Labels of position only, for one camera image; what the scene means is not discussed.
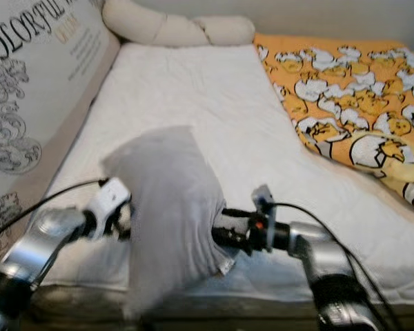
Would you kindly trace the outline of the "white quilted mattress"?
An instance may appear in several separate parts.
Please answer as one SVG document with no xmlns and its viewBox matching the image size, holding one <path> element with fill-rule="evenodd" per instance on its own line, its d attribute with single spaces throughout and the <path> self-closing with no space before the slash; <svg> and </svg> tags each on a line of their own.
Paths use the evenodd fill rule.
<svg viewBox="0 0 414 331">
<path fill-rule="evenodd" d="M 302 145 L 253 46 L 122 46 L 50 189 L 102 177 L 107 154 L 169 126 L 190 126 L 230 207 L 269 186 L 326 223 L 390 303 L 414 305 L 414 208 Z"/>
</svg>

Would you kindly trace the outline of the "yellow cartoon print blanket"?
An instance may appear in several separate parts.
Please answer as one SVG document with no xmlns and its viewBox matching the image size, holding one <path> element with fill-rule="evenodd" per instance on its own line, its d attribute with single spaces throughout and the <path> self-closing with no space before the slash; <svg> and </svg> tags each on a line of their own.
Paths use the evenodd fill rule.
<svg viewBox="0 0 414 331">
<path fill-rule="evenodd" d="M 387 40 L 255 35 L 299 141 L 414 208 L 414 51 Z"/>
</svg>

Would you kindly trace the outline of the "grey printed headboard cushion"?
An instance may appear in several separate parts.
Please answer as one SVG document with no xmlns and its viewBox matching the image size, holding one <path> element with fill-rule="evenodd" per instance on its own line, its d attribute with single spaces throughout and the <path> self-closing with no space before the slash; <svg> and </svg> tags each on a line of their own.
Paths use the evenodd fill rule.
<svg viewBox="0 0 414 331">
<path fill-rule="evenodd" d="M 121 44 L 105 0 L 0 0 L 0 227 L 48 192 Z"/>
</svg>

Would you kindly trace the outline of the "grey bed base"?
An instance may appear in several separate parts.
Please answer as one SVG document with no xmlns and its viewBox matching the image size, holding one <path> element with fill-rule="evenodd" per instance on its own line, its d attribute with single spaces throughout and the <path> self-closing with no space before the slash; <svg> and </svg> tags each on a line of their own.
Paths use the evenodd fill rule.
<svg viewBox="0 0 414 331">
<path fill-rule="evenodd" d="M 34 294 L 26 314 L 39 322 L 97 324 L 123 322 L 125 291 L 47 285 Z M 311 302 L 279 302 L 253 297 L 176 296 L 144 313 L 147 321 L 194 319 L 308 319 Z"/>
</svg>

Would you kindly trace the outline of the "grey pillow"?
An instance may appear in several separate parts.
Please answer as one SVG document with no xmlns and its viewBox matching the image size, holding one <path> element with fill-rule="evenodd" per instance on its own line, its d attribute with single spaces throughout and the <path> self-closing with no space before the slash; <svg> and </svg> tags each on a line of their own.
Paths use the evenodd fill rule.
<svg viewBox="0 0 414 331">
<path fill-rule="evenodd" d="M 137 321 L 169 297 L 232 268 L 235 251 L 211 236 L 225 196 L 188 126 L 149 130 L 101 165 L 131 195 L 125 319 Z"/>
</svg>

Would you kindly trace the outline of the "beige knotted bolster pillow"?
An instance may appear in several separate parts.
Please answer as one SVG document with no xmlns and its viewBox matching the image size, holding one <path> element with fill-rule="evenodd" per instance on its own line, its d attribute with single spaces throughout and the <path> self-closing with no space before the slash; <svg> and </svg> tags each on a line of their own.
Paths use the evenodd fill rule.
<svg viewBox="0 0 414 331">
<path fill-rule="evenodd" d="M 101 15 L 113 34 L 143 45 L 241 46 L 255 40 L 255 24 L 239 15 L 188 18 L 153 10 L 134 0 L 105 0 Z"/>
</svg>

